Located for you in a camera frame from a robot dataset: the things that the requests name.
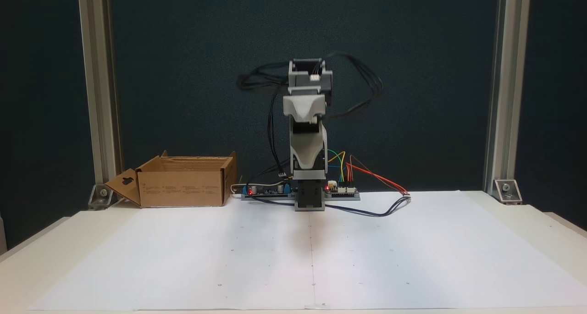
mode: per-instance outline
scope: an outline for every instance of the table surface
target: table surface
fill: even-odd
[[[576,280],[587,285],[587,238],[560,224],[530,205],[505,206],[482,191],[463,192],[510,230],[524,238],[535,249],[559,264]],[[140,209],[134,204],[121,203],[105,211],[82,211],[63,222],[39,239],[0,262],[0,312],[32,313],[27,308],[42,296],[69,270],[101,245],[117,228]],[[288,310],[287,314],[309,310]],[[195,313],[193,311],[154,311],[158,313]],[[205,311],[222,314],[228,310]],[[330,310],[348,312],[348,310]],[[512,313],[587,313],[587,306],[563,308],[478,308],[478,309],[391,309],[369,310],[391,314],[512,314]],[[52,312],[64,313],[124,313],[124,312]]]

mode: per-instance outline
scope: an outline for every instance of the cardboard box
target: cardboard box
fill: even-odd
[[[164,151],[105,185],[141,208],[221,207],[236,181],[235,152],[229,157],[169,157]]]

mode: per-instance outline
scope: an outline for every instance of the dark backdrop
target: dark backdrop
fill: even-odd
[[[530,0],[515,176],[526,203],[587,229],[587,7]]]
[[[112,0],[126,167],[164,149],[236,150],[240,174],[263,170],[272,164],[270,97],[239,92],[237,75],[344,50],[375,70],[386,92],[361,113],[329,121],[329,147],[408,189],[482,189],[496,7],[497,0]],[[329,111],[370,95],[344,61],[327,63]],[[285,158],[288,128],[277,102]],[[361,189],[384,187],[360,179]]]
[[[8,247],[88,208],[94,165],[78,0],[0,0]]]

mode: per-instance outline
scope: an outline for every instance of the blue wire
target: blue wire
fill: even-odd
[[[333,165],[329,165],[328,167],[331,167],[331,168],[340,168],[340,166],[333,166]],[[339,182],[342,182],[342,174],[338,178],[338,181]]]

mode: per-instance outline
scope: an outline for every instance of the red wire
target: red wire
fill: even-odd
[[[384,178],[384,177],[382,177],[382,176],[379,176],[378,174],[375,174],[375,173],[373,173],[373,172],[369,172],[369,171],[367,171],[367,170],[363,170],[362,168],[360,168],[360,167],[358,167],[358,166],[354,166],[354,165],[351,165],[351,164],[349,164],[349,163],[346,163],[346,169],[347,169],[347,171],[348,171],[349,169],[351,169],[351,168],[356,168],[357,170],[359,170],[359,171],[361,171],[361,172],[363,172],[363,173],[365,173],[365,174],[371,174],[372,176],[375,176],[375,177],[376,177],[376,178],[378,178],[379,180],[382,180],[382,181],[388,182],[389,184],[391,184],[392,186],[394,186],[395,188],[397,188],[397,189],[400,191],[400,193],[408,193],[408,192],[407,192],[407,190],[405,190],[405,188],[404,188],[404,187],[400,186],[399,184],[396,184],[395,182],[393,182],[393,181],[391,181],[391,180],[388,180],[388,179],[386,179],[386,178]]]

